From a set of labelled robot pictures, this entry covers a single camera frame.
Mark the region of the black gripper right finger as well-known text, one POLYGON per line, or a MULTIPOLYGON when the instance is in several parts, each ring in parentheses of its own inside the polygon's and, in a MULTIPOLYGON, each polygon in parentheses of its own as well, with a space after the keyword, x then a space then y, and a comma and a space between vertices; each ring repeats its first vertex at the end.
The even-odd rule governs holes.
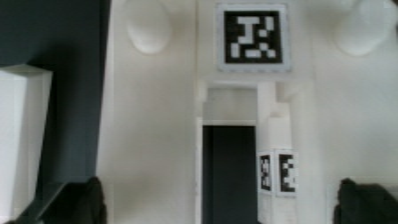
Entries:
POLYGON ((398 224, 398 200, 378 184, 340 180, 333 224, 398 224))

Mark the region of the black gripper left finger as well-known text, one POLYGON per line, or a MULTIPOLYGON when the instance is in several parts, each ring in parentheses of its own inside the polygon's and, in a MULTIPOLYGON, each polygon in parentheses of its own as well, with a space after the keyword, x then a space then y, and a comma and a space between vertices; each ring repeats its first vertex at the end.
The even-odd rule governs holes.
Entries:
POLYGON ((49 203, 22 211, 15 224, 108 224, 99 178, 67 183, 49 203))

